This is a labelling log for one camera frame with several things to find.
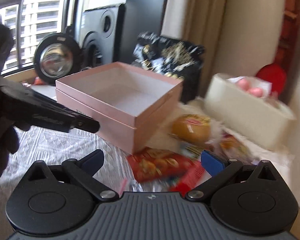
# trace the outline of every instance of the silver screw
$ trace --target silver screw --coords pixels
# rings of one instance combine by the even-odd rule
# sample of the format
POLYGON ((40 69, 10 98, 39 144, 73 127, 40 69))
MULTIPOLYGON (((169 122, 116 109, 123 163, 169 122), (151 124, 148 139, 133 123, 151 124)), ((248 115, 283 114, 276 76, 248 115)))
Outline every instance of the silver screw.
POLYGON ((203 197, 203 195, 204 195, 204 193, 199 190, 192 190, 192 191, 188 192, 188 196, 190 198, 201 198, 201 197, 203 197))
POLYGON ((102 198, 113 198, 115 197, 115 192, 113 190, 105 190, 100 193, 102 198))

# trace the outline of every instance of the plastic wrapped bun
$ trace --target plastic wrapped bun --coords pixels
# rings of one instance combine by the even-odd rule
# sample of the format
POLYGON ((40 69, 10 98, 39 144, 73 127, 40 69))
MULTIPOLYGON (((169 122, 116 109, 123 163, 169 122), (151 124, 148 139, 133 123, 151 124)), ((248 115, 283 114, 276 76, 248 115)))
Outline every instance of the plastic wrapped bun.
POLYGON ((204 145, 210 138, 210 118, 198 114, 185 114, 176 119, 172 124, 172 134, 180 140, 204 145))

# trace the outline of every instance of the white textured tablecloth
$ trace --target white textured tablecloth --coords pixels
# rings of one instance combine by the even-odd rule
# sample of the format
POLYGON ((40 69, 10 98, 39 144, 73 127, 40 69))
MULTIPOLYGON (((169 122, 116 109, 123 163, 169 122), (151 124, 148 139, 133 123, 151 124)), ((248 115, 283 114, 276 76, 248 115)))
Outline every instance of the white textured tablecloth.
MULTIPOLYGON (((200 114, 202 110, 197 104, 193 106, 180 105, 173 114, 157 130, 147 145, 153 148, 169 149, 178 152, 179 142, 169 136, 169 124, 181 114, 200 114)), ((214 130, 223 128, 218 122, 214 122, 214 130)), ((250 148, 253 155, 260 159, 269 159, 289 184, 289 167, 293 159, 287 149, 282 148, 274 153, 266 151, 254 143, 248 141, 240 134, 227 130, 250 148)), ((164 186, 160 182, 143 184, 142 187, 134 181, 132 170, 126 161, 127 154, 119 148, 106 142, 95 134, 73 129, 70 133, 62 133, 39 127, 32 127, 30 131, 18 130, 20 149, 10 157, 9 165, 0 178, 0 240, 5 240, 12 234, 12 228, 5 216, 5 204, 11 192, 22 178, 23 174, 36 160, 44 160, 47 165, 61 164, 69 158, 80 159, 90 152, 101 149, 105 153, 105 163, 101 170, 94 176, 100 182, 115 191, 119 191, 122 181, 127 178, 127 189, 160 191, 164 186)))

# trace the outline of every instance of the red round object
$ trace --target red round object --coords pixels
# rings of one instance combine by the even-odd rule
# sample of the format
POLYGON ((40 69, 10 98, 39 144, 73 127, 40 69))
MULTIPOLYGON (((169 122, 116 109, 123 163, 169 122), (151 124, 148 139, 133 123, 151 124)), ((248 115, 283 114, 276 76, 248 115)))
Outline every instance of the red round object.
POLYGON ((286 72, 277 63, 264 66, 258 71, 256 77, 272 83, 271 93, 277 92, 278 95, 283 91, 287 80, 286 72))

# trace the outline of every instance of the window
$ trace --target window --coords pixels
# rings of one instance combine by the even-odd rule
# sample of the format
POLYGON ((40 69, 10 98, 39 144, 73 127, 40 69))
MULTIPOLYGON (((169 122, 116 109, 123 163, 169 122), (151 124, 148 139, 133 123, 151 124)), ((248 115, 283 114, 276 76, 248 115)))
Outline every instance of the window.
POLYGON ((61 32, 65 1, 0 0, 0 19, 10 28, 15 41, 2 73, 22 70, 23 64, 33 61, 36 46, 45 36, 61 32))

